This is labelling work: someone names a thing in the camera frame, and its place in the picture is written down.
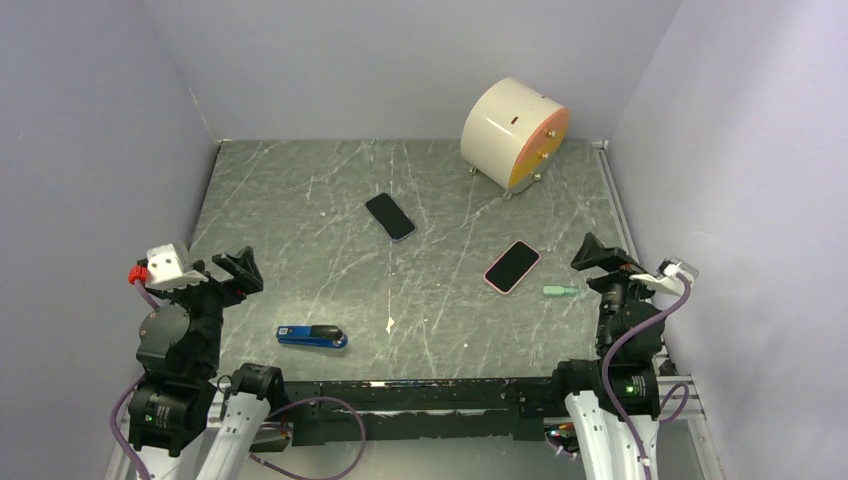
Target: pink phone case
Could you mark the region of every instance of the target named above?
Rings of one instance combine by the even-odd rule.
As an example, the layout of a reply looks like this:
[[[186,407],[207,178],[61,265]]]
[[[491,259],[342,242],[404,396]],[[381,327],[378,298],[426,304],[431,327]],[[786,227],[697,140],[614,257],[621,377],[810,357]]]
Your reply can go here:
[[[528,269],[527,269],[527,271],[526,271],[526,272],[524,272],[524,275],[522,275],[522,276],[521,276],[521,278],[519,278],[519,279],[518,279],[518,281],[516,281],[516,282],[515,282],[515,284],[512,286],[512,288],[510,288],[508,291],[504,292],[504,291],[501,291],[500,289],[498,289],[498,287],[496,287],[496,286],[495,286],[492,282],[490,282],[490,281],[489,281],[489,279],[487,279],[487,278],[486,278],[486,274],[487,274],[487,273],[489,273],[489,270],[491,270],[491,269],[492,269],[492,267],[494,267],[495,265],[497,265],[497,263],[498,263],[498,262],[500,262],[500,261],[501,261],[501,259],[504,257],[504,255],[506,255],[506,252],[510,251],[510,250],[512,249],[512,247],[514,247],[514,246],[515,246],[515,244],[516,244],[516,243],[523,243],[524,245],[527,245],[527,248],[529,248],[530,250],[533,250],[534,252],[536,252],[536,255],[538,255],[538,257],[536,258],[536,261],[535,261],[535,262],[533,262],[533,265],[530,265],[530,268],[528,268]],[[527,274],[528,274],[528,273],[530,273],[530,271],[531,271],[531,270],[533,270],[533,267],[535,267],[535,266],[536,266],[536,264],[537,264],[537,263],[539,263],[539,260],[541,260],[541,259],[542,259],[542,254],[541,254],[541,253],[539,253],[539,252],[538,252],[535,248],[533,248],[533,247],[531,247],[530,245],[528,245],[528,244],[527,244],[527,242],[525,242],[525,241],[522,241],[522,240],[516,240],[516,241],[515,241],[515,243],[513,243],[512,245],[510,245],[510,246],[509,246],[509,248],[507,248],[506,250],[504,250],[504,253],[502,253],[502,254],[501,254],[501,256],[500,256],[500,257],[498,257],[498,259],[497,259],[497,260],[495,260],[495,262],[494,262],[494,263],[492,263],[491,265],[489,265],[489,268],[487,268],[485,272],[483,272],[483,281],[484,281],[484,282],[486,282],[486,283],[488,283],[490,287],[494,288],[494,289],[495,289],[495,291],[496,291],[496,292],[498,292],[498,293],[500,293],[501,295],[508,295],[510,292],[512,292],[513,290],[515,290],[515,287],[517,287],[517,286],[518,286],[518,284],[519,284],[519,283],[521,283],[521,281],[522,281],[522,280],[524,280],[524,277],[526,277],[526,276],[527,276]]]

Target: green eraser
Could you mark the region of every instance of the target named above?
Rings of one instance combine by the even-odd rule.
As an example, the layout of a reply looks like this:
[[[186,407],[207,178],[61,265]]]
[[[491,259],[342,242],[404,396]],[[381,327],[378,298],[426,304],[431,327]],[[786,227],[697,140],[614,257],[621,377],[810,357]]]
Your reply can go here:
[[[566,295],[573,297],[579,292],[580,290],[577,287],[565,287],[562,285],[545,285],[542,287],[542,294],[546,297],[562,297]]]

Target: smartphone with pink case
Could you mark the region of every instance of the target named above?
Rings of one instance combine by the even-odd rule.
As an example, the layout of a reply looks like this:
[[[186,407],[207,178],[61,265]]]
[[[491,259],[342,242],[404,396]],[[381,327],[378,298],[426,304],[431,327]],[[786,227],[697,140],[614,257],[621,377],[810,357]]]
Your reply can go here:
[[[539,258],[539,252],[518,240],[486,270],[483,280],[506,295],[539,263]]]

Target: blue stapler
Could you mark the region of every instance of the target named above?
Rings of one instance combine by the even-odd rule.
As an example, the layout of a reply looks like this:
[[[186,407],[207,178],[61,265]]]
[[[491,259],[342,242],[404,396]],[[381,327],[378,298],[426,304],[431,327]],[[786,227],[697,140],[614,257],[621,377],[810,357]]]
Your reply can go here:
[[[277,327],[277,341],[287,345],[344,348],[347,335],[335,325],[283,325]]]

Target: gray marble tabletop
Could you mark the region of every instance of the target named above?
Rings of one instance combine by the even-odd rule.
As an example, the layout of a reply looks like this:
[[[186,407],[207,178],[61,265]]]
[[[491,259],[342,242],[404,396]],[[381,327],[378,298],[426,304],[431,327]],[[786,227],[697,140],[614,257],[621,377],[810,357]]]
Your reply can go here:
[[[407,239],[391,242],[364,207],[379,192],[416,223]],[[456,140],[237,141],[222,145],[191,254],[251,245],[265,278],[225,312],[221,373],[255,362],[290,380],[549,375],[592,356],[599,296],[568,264],[586,232],[620,245],[617,221],[586,141],[566,141],[511,200],[469,174]],[[519,239],[541,261],[500,295],[483,272]],[[543,285],[580,293],[543,297]],[[277,343],[278,325],[312,324],[350,343]]]

